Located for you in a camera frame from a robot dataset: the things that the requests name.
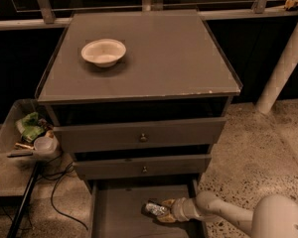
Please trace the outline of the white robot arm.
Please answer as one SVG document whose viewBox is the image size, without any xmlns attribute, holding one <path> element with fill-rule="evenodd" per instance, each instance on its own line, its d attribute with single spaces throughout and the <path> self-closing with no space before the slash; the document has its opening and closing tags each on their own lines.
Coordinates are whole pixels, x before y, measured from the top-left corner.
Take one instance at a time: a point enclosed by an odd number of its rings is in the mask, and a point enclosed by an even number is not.
<svg viewBox="0 0 298 238">
<path fill-rule="evenodd" d="M 220 217 L 250 238 L 298 238 L 298 204 L 286 196 L 262 197 L 253 211 L 227 203 L 209 191 L 194 198 L 164 201 L 167 212 L 157 217 L 163 223 L 196 219 L 216 222 Z"/>
</svg>

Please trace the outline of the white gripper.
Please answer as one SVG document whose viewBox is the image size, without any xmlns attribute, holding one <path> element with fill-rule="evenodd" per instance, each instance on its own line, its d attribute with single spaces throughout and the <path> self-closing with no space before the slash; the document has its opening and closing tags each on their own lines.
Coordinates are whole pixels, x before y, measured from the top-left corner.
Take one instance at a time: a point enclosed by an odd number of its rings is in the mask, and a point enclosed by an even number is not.
<svg viewBox="0 0 298 238">
<path fill-rule="evenodd" d="M 196 206 L 191 198 L 166 199 L 161 202 L 165 207 L 171 207 L 171 213 L 166 213 L 157 217 L 161 223 L 175 223 L 176 221 L 185 222 L 196 219 L 198 213 Z"/>
</svg>

